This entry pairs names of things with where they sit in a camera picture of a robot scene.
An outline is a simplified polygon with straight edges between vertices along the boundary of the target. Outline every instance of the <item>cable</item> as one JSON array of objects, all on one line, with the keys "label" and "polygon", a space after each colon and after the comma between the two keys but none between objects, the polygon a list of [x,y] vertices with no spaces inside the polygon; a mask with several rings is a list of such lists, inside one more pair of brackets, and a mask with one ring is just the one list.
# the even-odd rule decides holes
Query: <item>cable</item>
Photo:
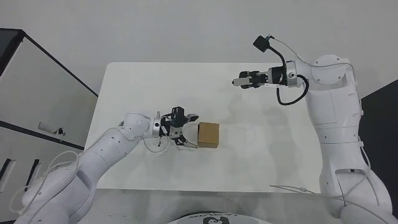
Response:
[{"label": "cable", "polygon": [[161,149],[161,150],[159,150],[159,151],[153,151],[153,150],[149,149],[147,143],[145,142],[144,137],[142,137],[142,136],[140,136],[140,137],[142,138],[142,140],[144,140],[144,145],[145,145],[145,147],[147,148],[147,150],[150,151],[150,152],[152,152],[152,153],[159,153],[159,152],[162,152],[162,151],[164,151],[164,149],[166,149],[166,148],[169,146],[169,144],[170,144],[169,138],[166,137],[166,138],[167,138],[167,144],[163,147],[163,149]]},{"label": "cable", "polygon": [[[270,186],[271,186],[271,187],[274,187],[274,188],[278,188],[278,189],[289,190],[289,191],[296,192],[296,193],[301,193],[301,194],[306,194],[306,195],[313,195],[313,196],[317,196],[317,197],[330,198],[330,199],[334,199],[334,200],[340,200],[340,201],[343,201],[343,202],[348,202],[348,203],[351,203],[351,204],[353,204],[353,205],[355,205],[355,206],[358,206],[358,207],[360,207],[360,208],[362,208],[362,209],[368,211],[369,213],[371,213],[371,214],[373,214],[374,216],[378,217],[378,218],[379,218],[380,220],[382,220],[384,223],[387,223],[387,224],[388,224],[388,222],[386,222],[383,218],[381,218],[379,215],[376,215],[374,212],[370,211],[369,209],[367,209],[367,208],[365,208],[365,207],[363,207],[363,206],[361,206],[361,205],[359,205],[359,204],[357,204],[357,203],[351,202],[351,201],[349,201],[349,200],[341,199],[341,197],[347,197],[347,196],[348,196],[348,195],[349,195],[361,182],[363,182],[363,181],[368,177],[368,175],[369,175],[369,173],[370,173],[370,171],[371,171],[371,162],[370,162],[370,160],[369,160],[369,157],[368,157],[368,155],[366,154],[366,152],[365,152],[363,146],[361,146],[360,149],[362,150],[362,152],[363,152],[363,154],[364,154],[364,156],[365,156],[365,158],[366,158],[366,162],[368,163],[368,169],[367,169],[367,171],[365,172],[365,174],[364,174],[364,176],[362,177],[362,179],[361,179],[359,182],[357,182],[354,186],[352,186],[352,188],[350,188],[350,190],[347,191],[347,193],[345,193],[345,194],[343,194],[343,195],[336,195],[336,196],[322,195],[322,194],[317,194],[317,193],[315,193],[315,192],[312,192],[311,190],[307,190],[306,188],[303,188],[303,187],[298,188],[298,187],[293,187],[293,186],[288,186],[288,185],[270,185]],[[297,190],[299,190],[299,191],[290,190],[290,189],[286,189],[286,188],[297,189]]]},{"label": "cable", "polygon": [[298,191],[298,190],[294,190],[294,189],[286,189],[286,188],[281,187],[281,186],[278,186],[278,185],[270,185],[270,187],[278,188],[278,189],[283,189],[283,190],[288,190],[288,191],[295,192],[295,193],[299,193],[299,194],[310,195],[310,196],[313,196],[313,197],[321,197],[321,198],[328,198],[328,199],[333,199],[333,200],[339,200],[339,201],[342,201],[342,202],[348,202],[348,203],[350,203],[350,204],[353,204],[353,205],[355,205],[355,206],[357,206],[357,207],[362,208],[363,210],[365,210],[365,211],[371,213],[372,215],[374,215],[375,217],[378,217],[378,219],[380,219],[380,220],[381,220],[382,222],[384,222],[385,224],[389,224],[385,219],[383,219],[383,218],[382,218],[381,216],[379,216],[378,214],[374,213],[372,210],[370,210],[370,209],[368,209],[368,208],[366,208],[366,207],[364,207],[364,206],[362,206],[362,205],[360,205],[360,204],[357,204],[357,203],[354,203],[354,202],[352,202],[352,201],[349,201],[349,200],[340,199],[340,198],[337,198],[337,197],[330,197],[330,196],[322,195],[322,194],[308,194],[308,193],[304,193],[304,192],[301,192],[301,191]]},{"label": "cable", "polygon": [[289,105],[295,104],[295,103],[299,102],[302,98],[304,98],[304,96],[308,93],[308,89],[310,89],[310,84],[309,84],[308,80],[302,75],[297,75],[297,77],[301,78],[304,81],[305,88],[304,88],[304,92],[300,95],[300,97],[298,97],[294,101],[287,102],[287,103],[282,102],[280,100],[279,88],[276,88],[276,97],[278,99],[279,104],[281,104],[282,106],[289,106]]},{"label": "cable", "polygon": [[365,155],[366,161],[368,162],[368,167],[369,167],[368,171],[365,172],[365,174],[363,175],[362,179],[359,180],[359,182],[357,182],[352,188],[350,188],[350,190],[347,191],[347,193],[345,193],[344,195],[339,195],[337,197],[347,197],[355,189],[356,186],[358,186],[361,182],[363,182],[363,180],[365,180],[368,177],[368,175],[369,175],[369,173],[371,171],[371,163],[369,161],[368,155],[366,154],[366,152],[365,152],[365,150],[363,149],[362,146],[361,146],[361,150],[362,150],[363,154]]},{"label": "cable", "polygon": [[280,59],[282,60],[282,65],[285,67],[286,66],[286,62],[285,62],[285,58],[283,57],[283,55],[281,53],[279,53],[276,49],[272,48],[271,46],[269,46],[269,48],[271,51],[273,51],[275,54],[277,54]]},{"label": "cable", "polygon": [[334,64],[322,65],[322,66],[321,66],[321,65],[319,65],[319,66],[317,66],[317,65],[312,65],[312,64],[309,64],[308,62],[306,62],[301,56],[298,55],[298,53],[296,53],[292,48],[290,48],[290,47],[289,47],[287,44],[285,44],[283,41],[278,40],[278,39],[276,39],[276,38],[273,37],[273,36],[271,36],[271,38],[274,39],[274,40],[277,41],[277,42],[280,42],[281,44],[284,44],[288,49],[290,49],[290,51],[292,51],[292,52],[296,55],[296,57],[297,57],[300,61],[302,61],[303,63],[307,64],[308,66],[315,67],[315,68],[326,68],[326,67],[331,67],[331,66],[336,66],[336,65],[349,65],[349,66],[353,69],[353,76],[354,76],[354,79],[355,79],[355,69],[354,69],[354,66],[353,66],[351,63],[348,63],[348,62],[340,62],[340,63],[334,63]]},{"label": "cable", "polygon": [[[11,201],[10,201],[10,203],[9,203],[9,209],[10,209],[11,211],[17,212],[17,213],[19,213],[20,215],[23,215],[23,214],[26,213],[26,211],[29,209],[29,207],[32,205],[33,201],[36,199],[36,197],[38,196],[38,194],[39,194],[40,191],[42,190],[42,187],[43,187],[43,185],[44,185],[44,183],[45,183],[45,180],[47,179],[47,176],[49,175],[50,169],[54,168],[54,167],[57,166],[57,165],[65,164],[66,162],[61,162],[61,163],[59,163],[59,164],[56,164],[55,166],[53,166],[52,164],[55,162],[55,160],[56,160],[57,158],[59,158],[60,156],[66,154],[66,153],[73,153],[73,154],[76,156],[76,161],[75,161],[75,162],[76,162],[76,167],[75,167],[75,171],[74,171],[73,175],[70,177],[70,179],[68,180],[68,182],[67,182],[65,185],[63,185],[62,188],[64,189],[67,185],[70,184],[70,182],[75,178],[75,176],[77,175],[77,172],[78,172],[78,168],[79,168],[79,155],[78,155],[76,152],[74,152],[74,151],[64,151],[63,153],[59,154],[58,156],[56,156],[56,157],[51,161],[51,163],[50,163],[49,166],[47,167],[46,172],[44,173],[44,178],[43,178],[43,181],[42,181],[42,183],[41,183],[39,189],[36,191],[36,193],[34,194],[34,197],[32,198],[32,200],[30,200],[30,202],[28,203],[28,205],[27,205],[25,208],[23,208],[23,209],[21,209],[21,210],[18,210],[18,211],[15,211],[14,209],[12,209],[12,203],[13,203],[13,201],[14,201],[14,199],[15,199],[15,196],[16,196],[20,191],[22,191],[22,190],[24,190],[24,189],[27,189],[27,188],[31,187],[30,185],[21,188],[20,190],[18,190],[18,191],[12,196]],[[51,197],[51,198],[49,198],[47,201],[45,201],[44,203],[42,203],[41,207],[35,211],[35,213],[34,213],[33,216],[30,218],[30,220],[28,221],[28,223],[30,223],[30,222],[33,220],[33,218],[35,218],[35,216],[37,215],[37,213],[39,213],[40,210],[41,210],[49,201],[51,201],[53,198],[54,198],[54,197]]]}]

